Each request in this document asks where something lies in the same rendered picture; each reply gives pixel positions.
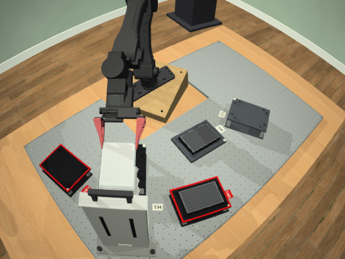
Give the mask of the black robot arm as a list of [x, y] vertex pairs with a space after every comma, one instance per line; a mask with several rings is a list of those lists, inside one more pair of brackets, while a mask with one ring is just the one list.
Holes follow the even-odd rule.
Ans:
[[[125, 1], [127, 9], [122, 27], [101, 66], [108, 80], [106, 107], [133, 107], [133, 102], [175, 78], [168, 66], [155, 67], [151, 21], [158, 0]], [[135, 83], [133, 76], [139, 79]]]

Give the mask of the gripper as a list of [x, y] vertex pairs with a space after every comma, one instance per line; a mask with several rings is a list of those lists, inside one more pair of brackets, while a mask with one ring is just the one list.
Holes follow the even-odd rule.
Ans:
[[[146, 126], [146, 116], [140, 115], [140, 108], [138, 107], [100, 107], [99, 113], [102, 117], [93, 118], [96, 126], [101, 149], [103, 149], [103, 142], [105, 138], [105, 122], [123, 122], [123, 119], [136, 119], [136, 139], [135, 139], [135, 150], [138, 149], [138, 143], [140, 136]], [[103, 117], [105, 119], [103, 119]]]

